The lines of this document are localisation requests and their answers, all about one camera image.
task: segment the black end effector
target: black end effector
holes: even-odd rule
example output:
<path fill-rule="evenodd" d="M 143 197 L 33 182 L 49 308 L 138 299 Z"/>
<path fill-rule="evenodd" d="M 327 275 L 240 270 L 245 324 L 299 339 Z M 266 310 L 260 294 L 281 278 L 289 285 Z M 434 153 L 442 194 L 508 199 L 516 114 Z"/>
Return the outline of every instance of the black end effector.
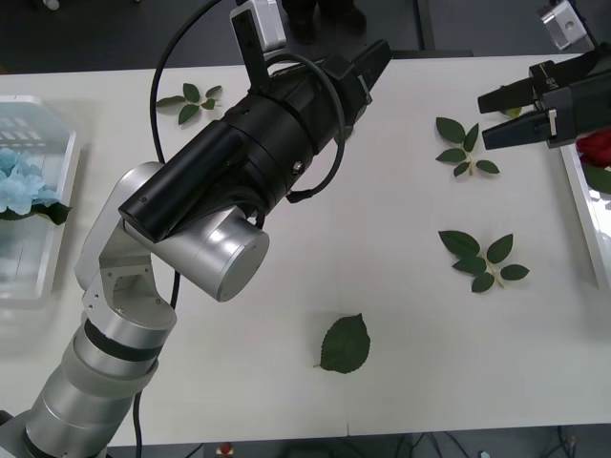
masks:
<path fill-rule="evenodd" d="M 535 111 L 482 133 L 489 150 L 547 141 L 558 147 L 611 125 L 611 53 L 606 46 L 574 59 L 543 62 L 531 77 L 478 98 L 481 113 L 535 105 Z"/>
<path fill-rule="evenodd" d="M 348 126 L 371 102 L 369 90 L 390 59 L 388 43 L 379 41 L 353 62 L 331 56 L 318 64 L 340 97 Z M 258 208 L 268 214 L 337 134 L 333 105 L 313 72 L 298 65 L 267 76 L 256 62 L 248 72 L 249 94 L 119 207 L 150 241 L 162 241 L 204 216 L 200 208 L 210 208 L 203 204 L 223 189 L 252 190 L 260 197 Z"/>

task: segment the green leaf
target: green leaf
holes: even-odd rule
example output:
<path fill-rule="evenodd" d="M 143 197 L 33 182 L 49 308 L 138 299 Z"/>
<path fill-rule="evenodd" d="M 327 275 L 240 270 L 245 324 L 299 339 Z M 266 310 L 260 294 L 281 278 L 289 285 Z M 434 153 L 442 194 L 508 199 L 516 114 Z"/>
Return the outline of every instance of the green leaf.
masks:
<path fill-rule="evenodd" d="M 54 203 L 49 207 L 42 204 L 36 204 L 32 206 L 32 210 L 27 215 L 17 215 L 12 210 L 7 210 L 0 213 L 0 220 L 4 221 L 18 221 L 20 219 L 26 219 L 38 215 L 49 219 L 53 224 L 59 226 L 66 222 L 68 214 L 72 208 L 62 205 L 61 203 Z"/>
<path fill-rule="evenodd" d="M 462 143 L 465 141 L 465 129 L 460 123 L 447 117 L 438 117 L 436 124 L 437 132 L 451 143 Z"/>
<path fill-rule="evenodd" d="M 209 98 L 201 104 L 201 107 L 204 110 L 214 110 L 214 106 L 216 105 L 216 103 L 217 101 L 214 98 Z"/>
<path fill-rule="evenodd" d="M 175 95 L 173 97 L 166 97 L 158 100 L 155 104 L 157 108 L 163 107 L 171 107 L 172 105 L 178 105 L 179 103 L 184 103 L 184 97 L 182 95 Z"/>
<path fill-rule="evenodd" d="M 493 284 L 495 284 L 495 277 L 493 277 L 492 274 L 485 272 L 475 277 L 474 282 L 471 283 L 471 292 L 483 293 L 492 288 Z"/>
<path fill-rule="evenodd" d="M 509 256 L 513 247 L 514 235 L 509 234 L 490 245 L 490 248 L 488 248 L 488 253 L 486 253 L 486 258 L 488 258 L 492 264 L 498 264 Z"/>
<path fill-rule="evenodd" d="M 509 110 L 505 110 L 502 113 L 510 117 L 511 119 L 516 119 L 517 117 L 519 117 L 522 114 L 522 107 L 510 108 Z"/>
<path fill-rule="evenodd" d="M 487 174 L 500 174 L 500 170 L 496 167 L 496 164 L 491 162 L 490 160 L 479 160 L 475 166 L 481 170 L 482 172 L 486 172 Z"/>
<path fill-rule="evenodd" d="M 467 169 L 469 169 L 469 162 L 463 162 L 462 164 L 458 164 L 454 168 L 454 176 L 455 177 L 461 176 L 462 174 L 467 172 Z"/>
<path fill-rule="evenodd" d="M 479 254 L 479 243 L 469 234 L 459 231 L 441 231 L 439 237 L 448 251 L 461 259 Z"/>
<path fill-rule="evenodd" d="M 478 137 L 479 137 L 479 124 L 475 124 L 471 128 L 469 133 L 467 134 L 467 137 L 465 138 L 465 141 L 462 145 L 467 153 L 470 153 L 471 151 L 474 150 Z"/>
<path fill-rule="evenodd" d="M 340 318 L 325 335 L 320 367 L 342 374 L 353 372 L 367 360 L 370 343 L 362 314 Z"/>
<path fill-rule="evenodd" d="M 198 103 L 200 101 L 200 90 L 195 85 L 184 83 L 182 85 L 182 92 L 187 101 L 191 103 Z"/>
<path fill-rule="evenodd" d="M 179 126 L 181 126 L 182 124 L 187 122 L 189 119 L 191 119 L 193 116 L 195 116 L 195 114 L 199 110 L 200 110 L 199 105 L 185 105 L 184 107 L 182 107 L 182 110 L 180 110 L 180 114 L 179 114 Z"/>
<path fill-rule="evenodd" d="M 462 151 L 460 148 L 452 148 L 450 150 L 444 151 L 441 155 L 436 157 L 435 160 L 438 160 L 439 162 L 457 163 L 462 162 L 466 158 L 467 155 L 465 155 L 465 152 Z"/>
<path fill-rule="evenodd" d="M 581 164 L 585 180 L 595 191 L 611 194 L 611 172 L 589 164 Z"/>
<path fill-rule="evenodd" d="M 206 91 L 206 98 L 210 98 L 214 94 L 218 93 L 222 89 L 222 86 L 215 86 L 214 88 L 210 88 Z"/>
<path fill-rule="evenodd" d="M 453 265 L 453 268 L 466 274 L 479 275 L 486 272 L 486 261 L 479 256 L 471 256 L 470 258 L 460 260 Z"/>
<path fill-rule="evenodd" d="M 506 267 L 503 267 L 500 270 L 500 276 L 503 278 L 503 280 L 516 281 L 522 280 L 528 275 L 529 272 L 530 270 L 528 270 L 523 265 L 511 264 Z"/>

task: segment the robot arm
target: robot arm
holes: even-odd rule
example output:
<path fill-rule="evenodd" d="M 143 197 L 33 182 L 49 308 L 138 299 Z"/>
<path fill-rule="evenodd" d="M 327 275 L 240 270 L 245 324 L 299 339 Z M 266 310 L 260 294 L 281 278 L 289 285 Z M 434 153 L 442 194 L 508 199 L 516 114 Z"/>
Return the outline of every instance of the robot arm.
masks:
<path fill-rule="evenodd" d="M 530 78 L 479 97 L 479 111 L 491 113 L 534 104 L 533 112 L 483 133 L 489 150 L 547 141 L 550 148 L 611 126 L 611 48 L 598 45 L 574 2 L 562 0 L 541 13 L 559 49 L 586 39 L 594 47 L 574 59 L 543 62 Z"/>
<path fill-rule="evenodd" d="M 288 195 L 308 197 L 292 187 L 340 127 L 321 79 L 349 127 L 371 102 L 390 62 L 386 42 L 353 62 L 318 62 L 322 76 L 303 65 L 270 76 L 263 52 L 284 44 L 276 3 L 239 3 L 231 16 L 248 95 L 167 164 L 142 164 L 116 185 L 75 268 L 83 324 L 32 409 L 0 426 L 0 458 L 106 456 L 177 321 L 156 289 L 151 254 L 216 301 L 235 297 L 269 246 L 248 219 L 261 221 Z"/>

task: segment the dark floor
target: dark floor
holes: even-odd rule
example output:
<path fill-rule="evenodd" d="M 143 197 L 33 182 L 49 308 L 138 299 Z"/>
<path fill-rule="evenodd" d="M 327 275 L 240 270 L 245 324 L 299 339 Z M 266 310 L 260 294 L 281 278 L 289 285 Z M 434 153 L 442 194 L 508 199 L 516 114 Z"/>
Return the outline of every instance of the dark floor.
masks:
<path fill-rule="evenodd" d="M 611 426 L 594 425 L 570 427 L 566 436 L 576 440 L 575 458 L 608 458 L 611 456 Z M 567 458 L 558 445 L 554 427 L 521 427 L 516 429 L 487 429 L 460 431 L 453 438 L 465 449 L 467 456 L 445 433 L 435 433 L 440 454 L 427 436 L 410 455 L 410 443 L 420 434 L 406 435 L 397 453 L 400 435 L 363 436 L 343 439 L 299 441 L 260 441 L 234 444 L 234 458 L 479 458 L 485 450 L 490 458 Z M 143 458 L 186 458 L 197 444 L 156 446 L 144 448 Z M 206 444 L 193 458 L 219 456 L 219 444 Z M 133 458 L 134 448 L 109 450 L 114 458 Z"/>
<path fill-rule="evenodd" d="M 39 1 L 0 0 L 0 67 L 9 73 L 153 68 L 174 31 L 202 4 L 201 0 L 142 0 L 139 4 L 60 0 L 61 8 L 49 11 L 38 8 Z M 415 0 L 355 1 L 369 20 L 366 35 L 354 37 L 324 23 L 316 45 L 303 47 L 288 36 L 288 47 L 308 57 L 356 54 L 378 38 L 386 38 L 396 51 L 421 48 Z M 476 56 L 556 52 L 537 17 L 537 9 L 546 1 L 429 0 L 435 47 L 472 51 Z M 206 14 L 178 45 L 169 65 L 240 64 L 229 27 L 234 6 L 226 1 Z M 579 6 L 597 38 L 611 41 L 611 1 L 580 0 Z"/>

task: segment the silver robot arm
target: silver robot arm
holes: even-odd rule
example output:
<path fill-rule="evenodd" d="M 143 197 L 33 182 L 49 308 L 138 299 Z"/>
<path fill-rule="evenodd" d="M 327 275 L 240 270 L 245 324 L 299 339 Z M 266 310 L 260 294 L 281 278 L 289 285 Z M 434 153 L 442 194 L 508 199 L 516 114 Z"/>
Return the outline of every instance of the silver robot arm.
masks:
<path fill-rule="evenodd" d="M 160 167 L 126 174 L 97 218 L 75 268 L 83 323 L 32 409 L 0 427 L 1 458 L 106 456 L 177 321 L 156 289 L 152 253 L 219 302 L 235 297 L 263 262 L 269 236 L 236 207 L 157 244 L 126 224 L 118 206 Z"/>

